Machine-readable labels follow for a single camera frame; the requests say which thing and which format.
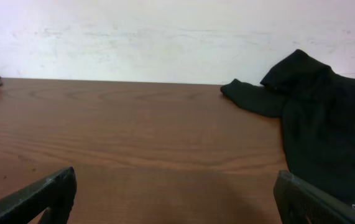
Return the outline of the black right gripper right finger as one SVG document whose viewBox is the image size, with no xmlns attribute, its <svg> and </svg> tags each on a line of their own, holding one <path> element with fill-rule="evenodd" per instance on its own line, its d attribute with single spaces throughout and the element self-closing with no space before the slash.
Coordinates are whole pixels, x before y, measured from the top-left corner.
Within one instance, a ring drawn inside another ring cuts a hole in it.
<svg viewBox="0 0 355 224">
<path fill-rule="evenodd" d="M 274 199 L 283 224 L 355 224 L 355 209 L 287 170 L 278 173 Z"/>
</svg>

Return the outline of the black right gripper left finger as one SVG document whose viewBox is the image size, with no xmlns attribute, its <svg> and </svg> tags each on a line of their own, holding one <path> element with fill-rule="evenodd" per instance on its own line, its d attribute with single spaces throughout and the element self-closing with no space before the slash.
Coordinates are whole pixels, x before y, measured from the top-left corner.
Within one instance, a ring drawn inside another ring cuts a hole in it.
<svg viewBox="0 0 355 224">
<path fill-rule="evenodd" d="M 60 169 L 23 189 L 0 199 L 0 224 L 39 222 L 66 224 L 77 190 L 72 167 Z"/>
</svg>

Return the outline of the black leggings with red waistband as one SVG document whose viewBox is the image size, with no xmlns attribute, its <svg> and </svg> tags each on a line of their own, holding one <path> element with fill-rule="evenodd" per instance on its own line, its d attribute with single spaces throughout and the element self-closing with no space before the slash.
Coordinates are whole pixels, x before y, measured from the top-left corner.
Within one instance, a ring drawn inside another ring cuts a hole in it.
<svg viewBox="0 0 355 224">
<path fill-rule="evenodd" d="M 279 118 L 289 171 L 355 207 L 355 79 L 296 50 L 251 85 L 221 87 L 238 107 Z"/>
</svg>

